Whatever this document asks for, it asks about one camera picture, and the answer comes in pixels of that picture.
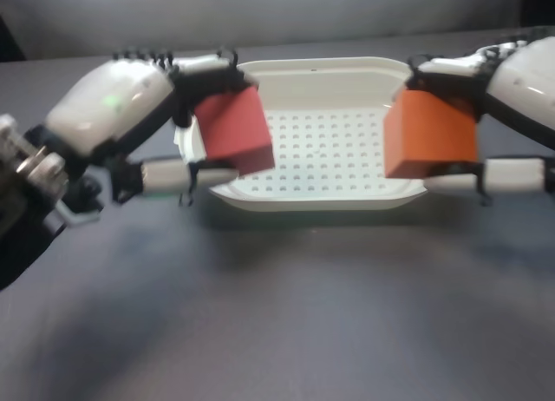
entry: gray tabletop surface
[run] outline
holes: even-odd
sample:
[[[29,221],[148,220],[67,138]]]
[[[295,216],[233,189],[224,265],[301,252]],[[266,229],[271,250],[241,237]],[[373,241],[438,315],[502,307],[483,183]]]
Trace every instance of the gray tabletop surface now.
[[[505,33],[239,54],[406,60]],[[35,125],[103,61],[1,64],[0,109]],[[480,148],[549,154],[492,120]],[[136,155],[174,152],[168,126]],[[553,400],[554,273],[546,196],[483,208],[428,194],[384,212],[310,214],[250,214],[209,194],[192,208],[107,205],[0,293],[0,399]]]

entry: foam block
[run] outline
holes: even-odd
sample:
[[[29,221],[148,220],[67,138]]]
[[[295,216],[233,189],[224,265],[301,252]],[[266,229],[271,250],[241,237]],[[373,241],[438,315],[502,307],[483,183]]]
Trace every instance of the foam block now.
[[[194,113],[208,161],[228,161],[240,175],[274,168],[270,130],[255,88],[211,96]]]
[[[387,178],[418,179],[439,164],[478,160],[476,120],[424,91],[404,90],[384,120]]]

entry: gray wall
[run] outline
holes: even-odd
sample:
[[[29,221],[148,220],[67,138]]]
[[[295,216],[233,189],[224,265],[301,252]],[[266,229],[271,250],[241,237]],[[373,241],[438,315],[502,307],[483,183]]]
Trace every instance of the gray wall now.
[[[519,0],[0,0],[28,56],[262,45],[501,28]]]

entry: white tray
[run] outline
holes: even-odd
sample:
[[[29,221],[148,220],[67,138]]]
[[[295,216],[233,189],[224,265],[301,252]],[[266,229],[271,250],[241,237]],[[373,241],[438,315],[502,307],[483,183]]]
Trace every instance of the white tray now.
[[[260,81],[276,168],[212,189],[259,212],[380,210],[426,192],[420,180],[383,178],[382,121],[408,66],[385,58],[248,62]],[[186,161],[204,158],[197,122],[178,129]]]

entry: robotic hand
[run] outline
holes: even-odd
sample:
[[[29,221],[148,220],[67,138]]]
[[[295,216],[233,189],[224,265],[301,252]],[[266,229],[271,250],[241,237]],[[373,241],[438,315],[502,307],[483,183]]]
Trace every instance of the robotic hand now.
[[[407,88],[425,90],[446,102],[469,106],[477,120],[489,114],[522,135],[555,149],[555,37],[544,30],[508,43],[448,59],[425,56]],[[430,191],[480,194],[484,204],[496,194],[555,192],[555,158],[506,156],[483,163],[460,162],[425,180]]]
[[[237,68],[237,54],[173,58],[125,51],[84,76],[24,136],[0,116],[0,289],[13,282],[66,227],[97,220],[100,183],[90,166],[110,173],[112,199],[137,194],[191,193],[237,178],[225,162],[180,156],[132,162],[127,156],[168,120],[191,124],[192,111],[210,95],[256,84]],[[51,231],[47,217],[62,226]]]

